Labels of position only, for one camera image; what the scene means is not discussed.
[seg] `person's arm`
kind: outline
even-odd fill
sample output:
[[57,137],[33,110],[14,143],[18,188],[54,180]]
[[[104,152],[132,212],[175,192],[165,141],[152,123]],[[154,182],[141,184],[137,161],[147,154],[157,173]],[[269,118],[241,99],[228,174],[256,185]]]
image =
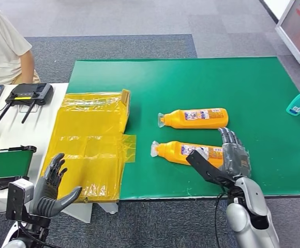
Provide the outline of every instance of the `person's arm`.
[[25,84],[33,83],[34,76],[34,59],[30,50],[20,56],[21,65],[21,81]]

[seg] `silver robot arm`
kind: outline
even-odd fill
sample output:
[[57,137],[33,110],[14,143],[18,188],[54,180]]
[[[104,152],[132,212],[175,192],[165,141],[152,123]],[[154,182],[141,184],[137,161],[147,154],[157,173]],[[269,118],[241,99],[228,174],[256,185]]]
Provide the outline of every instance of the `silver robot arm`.
[[237,179],[235,186],[242,189],[244,198],[231,195],[226,213],[239,246],[280,248],[279,237],[261,189],[247,177]]
[[187,157],[206,181],[221,186],[227,195],[227,218],[239,248],[280,248],[270,209],[261,187],[249,178],[249,152],[234,132],[219,128],[223,138],[224,164],[216,168],[202,148]]

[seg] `clear bottle nozzle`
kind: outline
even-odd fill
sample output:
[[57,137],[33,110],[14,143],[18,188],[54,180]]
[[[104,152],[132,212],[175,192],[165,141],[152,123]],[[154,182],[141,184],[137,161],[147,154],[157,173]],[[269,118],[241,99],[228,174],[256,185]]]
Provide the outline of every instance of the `clear bottle nozzle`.
[[150,155],[151,157],[156,157],[158,156],[158,150],[157,147],[159,145],[159,143],[156,142],[156,141],[153,141],[151,144],[151,151],[150,151]]
[[158,114],[158,126],[160,128],[165,126],[164,115],[162,113]]

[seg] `white stand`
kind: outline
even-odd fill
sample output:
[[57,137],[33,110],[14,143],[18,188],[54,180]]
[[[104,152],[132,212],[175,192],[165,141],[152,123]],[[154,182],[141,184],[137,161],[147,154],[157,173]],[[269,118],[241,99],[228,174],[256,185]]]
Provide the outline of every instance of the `white stand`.
[[116,203],[98,203],[98,205],[107,213],[114,214],[118,212],[118,204]]

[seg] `green table mat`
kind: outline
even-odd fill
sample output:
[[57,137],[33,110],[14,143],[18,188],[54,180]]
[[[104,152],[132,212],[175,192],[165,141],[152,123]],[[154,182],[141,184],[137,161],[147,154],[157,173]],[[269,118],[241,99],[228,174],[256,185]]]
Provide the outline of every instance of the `green table mat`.
[[0,151],[0,178],[27,176],[33,151]]
[[157,114],[224,107],[249,150],[252,179],[265,195],[300,194],[300,115],[286,108],[298,91],[276,57],[76,61],[67,93],[131,92],[125,133],[136,161],[123,172],[121,199],[215,196],[193,168],[150,157],[153,141],[221,146],[216,130],[159,128]]

